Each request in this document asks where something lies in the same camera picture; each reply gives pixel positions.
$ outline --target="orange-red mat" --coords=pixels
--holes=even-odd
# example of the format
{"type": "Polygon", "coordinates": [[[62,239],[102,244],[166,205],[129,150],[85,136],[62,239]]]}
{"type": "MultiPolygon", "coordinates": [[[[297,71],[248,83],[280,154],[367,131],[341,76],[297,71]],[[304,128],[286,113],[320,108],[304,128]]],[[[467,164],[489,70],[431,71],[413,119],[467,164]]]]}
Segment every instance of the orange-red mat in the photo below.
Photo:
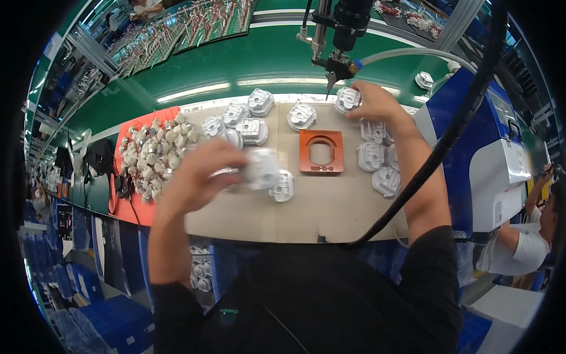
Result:
{"type": "MultiPolygon", "coordinates": [[[[130,137],[130,134],[127,132],[128,128],[133,125],[137,130],[140,130],[144,124],[151,126],[154,118],[157,118],[161,121],[161,127],[163,128],[163,123],[166,120],[172,121],[180,110],[181,109],[179,108],[179,106],[174,106],[162,110],[157,110],[153,113],[146,114],[144,116],[123,123],[120,126],[118,141],[114,150],[114,158],[116,161],[115,168],[119,169],[118,172],[120,172],[123,161],[122,155],[118,152],[118,149],[120,148],[120,145],[122,143],[122,138],[130,137]]],[[[152,200],[149,203],[142,203],[142,196],[134,192],[132,194],[132,205],[134,206],[138,218],[140,219],[140,224],[151,226],[151,224],[153,223],[153,216],[155,214],[155,202],[152,200]]],[[[116,201],[116,211],[114,216],[120,220],[128,221],[130,223],[138,223],[128,199],[119,199],[116,201]]]]}

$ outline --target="blue and white machine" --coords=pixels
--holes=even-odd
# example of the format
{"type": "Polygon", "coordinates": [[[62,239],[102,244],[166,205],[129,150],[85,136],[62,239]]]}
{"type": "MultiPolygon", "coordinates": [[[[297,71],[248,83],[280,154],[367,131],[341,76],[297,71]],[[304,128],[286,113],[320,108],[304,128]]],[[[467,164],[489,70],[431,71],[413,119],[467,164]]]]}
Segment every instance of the blue and white machine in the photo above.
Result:
{"type": "MultiPolygon", "coordinates": [[[[433,147],[452,122],[473,74],[460,68],[415,113],[433,147]]],[[[492,82],[466,130],[442,163],[454,230],[491,232],[521,211],[522,186],[531,178],[509,97],[492,82]]]]}

